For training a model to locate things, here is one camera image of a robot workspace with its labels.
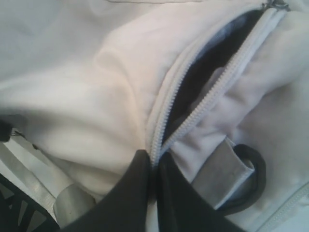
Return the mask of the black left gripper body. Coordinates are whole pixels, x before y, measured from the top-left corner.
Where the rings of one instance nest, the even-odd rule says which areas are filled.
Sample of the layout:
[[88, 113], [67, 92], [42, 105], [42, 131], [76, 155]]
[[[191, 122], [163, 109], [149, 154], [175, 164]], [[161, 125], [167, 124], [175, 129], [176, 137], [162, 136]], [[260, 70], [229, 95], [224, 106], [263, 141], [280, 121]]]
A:
[[13, 125], [0, 118], [0, 230], [57, 232], [55, 197], [32, 171], [33, 157], [15, 138]]

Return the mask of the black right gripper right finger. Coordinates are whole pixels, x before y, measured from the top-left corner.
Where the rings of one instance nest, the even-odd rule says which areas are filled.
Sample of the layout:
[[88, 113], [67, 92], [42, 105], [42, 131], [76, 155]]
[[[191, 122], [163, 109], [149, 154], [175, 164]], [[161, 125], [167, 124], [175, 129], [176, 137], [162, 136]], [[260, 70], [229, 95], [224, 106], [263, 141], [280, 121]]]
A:
[[161, 232], [232, 231], [232, 223], [197, 194], [171, 154], [164, 154], [159, 162], [157, 208]]

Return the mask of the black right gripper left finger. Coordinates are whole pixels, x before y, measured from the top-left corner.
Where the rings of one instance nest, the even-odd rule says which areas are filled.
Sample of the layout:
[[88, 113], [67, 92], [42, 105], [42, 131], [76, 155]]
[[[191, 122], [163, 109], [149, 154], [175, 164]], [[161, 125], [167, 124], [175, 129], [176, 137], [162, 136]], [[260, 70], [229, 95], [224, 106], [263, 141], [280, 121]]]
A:
[[137, 150], [127, 171], [90, 211], [62, 232], [144, 232], [148, 207], [149, 155]]

